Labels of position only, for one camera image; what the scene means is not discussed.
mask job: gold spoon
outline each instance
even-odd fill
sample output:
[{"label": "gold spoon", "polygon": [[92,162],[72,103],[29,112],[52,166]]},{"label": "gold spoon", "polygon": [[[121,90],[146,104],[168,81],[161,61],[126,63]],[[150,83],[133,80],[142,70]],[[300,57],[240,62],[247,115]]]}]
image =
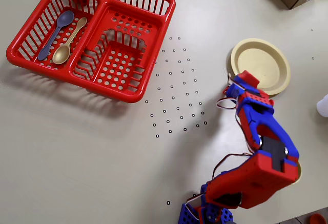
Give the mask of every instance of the gold spoon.
[{"label": "gold spoon", "polygon": [[61,45],[56,50],[55,54],[53,54],[52,61],[54,64],[63,64],[64,62],[67,61],[67,59],[70,57],[71,54],[70,44],[73,41],[74,37],[79,32],[79,30],[87,24],[87,21],[88,21],[87,18],[83,17],[77,22],[76,28],[72,33],[72,35],[69,37],[66,43]]}]

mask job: white object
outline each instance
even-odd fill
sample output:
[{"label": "white object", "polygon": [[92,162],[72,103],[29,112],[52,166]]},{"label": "white object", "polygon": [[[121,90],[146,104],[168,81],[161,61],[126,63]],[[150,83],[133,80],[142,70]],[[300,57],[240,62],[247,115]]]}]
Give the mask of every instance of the white object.
[{"label": "white object", "polygon": [[317,103],[317,110],[323,117],[328,117],[328,95]]},{"label": "white object", "polygon": [[231,53],[234,74],[247,70],[269,95],[282,92],[291,80],[291,69],[283,53],[271,43],[257,38],[239,42]]}]

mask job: red object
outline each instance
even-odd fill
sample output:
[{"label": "red object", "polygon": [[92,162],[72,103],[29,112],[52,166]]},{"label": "red object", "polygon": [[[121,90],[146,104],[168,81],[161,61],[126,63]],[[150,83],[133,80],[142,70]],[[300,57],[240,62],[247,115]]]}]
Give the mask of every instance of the red object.
[{"label": "red object", "polygon": [[[174,9],[174,0],[41,0],[7,49],[7,58],[45,76],[134,103],[145,93]],[[39,51],[66,10],[74,12],[74,25],[62,29],[50,55],[39,61]],[[71,44],[69,60],[54,64],[54,52],[84,16],[88,23]]]},{"label": "red object", "polygon": [[[294,183],[298,178],[298,168],[283,164],[283,172],[272,168],[272,159],[258,153],[240,167],[220,174],[208,182],[206,201],[223,208],[238,206],[249,209],[267,201],[278,190]],[[236,206],[222,205],[216,199],[226,194],[242,193],[242,202]]]},{"label": "red object", "polygon": [[252,94],[250,92],[244,92],[242,95],[239,96],[238,103],[241,104],[242,101],[244,100],[244,98],[247,98],[247,97],[251,98],[253,100],[259,101],[263,104],[273,106],[272,101],[269,99],[269,96],[265,92],[261,93],[261,97],[255,95],[255,94]]},{"label": "red object", "polygon": [[310,224],[327,224],[327,222],[322,215],[314,214],[310,217]]},{"label": "red object", "polygon": [[242,73],[238,74],[239,78],[241,78],[244,82],[248,83],[252,87],[257,88],[257,85],[260,83],[260,81],[255,78],[251,73],[249,73],[247,70],[244,70]]}]

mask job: purple spoon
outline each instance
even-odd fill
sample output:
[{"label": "purple spoon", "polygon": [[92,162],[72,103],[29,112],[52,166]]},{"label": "purple spoon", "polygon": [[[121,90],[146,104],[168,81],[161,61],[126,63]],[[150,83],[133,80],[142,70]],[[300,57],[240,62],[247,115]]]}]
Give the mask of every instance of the purple spoon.
[{"label": "purple spoon", "polygon": [[48,43],[43,47],[43,49],[40,51],[39,55],[37,56],[37,59],[39,59],[40,61],[44,60],[49,52],[50,52],[50,47],[52,45],[52,43],[54,42],[54,40],[56,39],[57,35],[59,34],[60,30],[65,27],[70,25],[73,20],[74,20],[74,13],[73,11],[65,11],[64,13],[62,13],[58,19],[57,19],[57,28],[54,31],[54,33],[52,34],[50,40],[48,41]]}]

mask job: wire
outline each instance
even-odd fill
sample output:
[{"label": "wire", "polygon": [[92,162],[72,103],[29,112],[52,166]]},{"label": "wire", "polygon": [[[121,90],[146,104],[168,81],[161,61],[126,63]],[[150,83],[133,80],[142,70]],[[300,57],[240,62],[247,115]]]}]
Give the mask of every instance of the wire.
[{"label": "wire", "polygon": [[217,170],[217,168],[229,157],[229,156],[252,156],[250,153],[242,153],[242,154],[234,154],[234,153],[231,153],[231,154],[228,154],[226,155],[214,168],[213,170],[213,174],[212,174],[212,179],[214,179],[214,174],[215,174],[215,171]]},{"label": "wire", "polygon": [[218,102],[216,102],[216,107],[220,108],[220,109],[227,109],[227,110],[234,110],[236,109],[236,106],[235,107],[232,107],[232,108],[229,108],[229,107],[224,107],[224,106],[221,106],[219,105],[220,102],[224,101],[224,100],[231,100],[232,102],[235,102],[237,103],[237,100],[233,97],[224,97],[224,98],[221,98],[218,100]]},{"label": "wire", "polygon": [[[295,219],[297,219],[297,221],[299,222],[299,223],[301,223],[301,221],[297,218],[297,217],[295,217]],[[302,224],[302,223],[301,223]]]}]

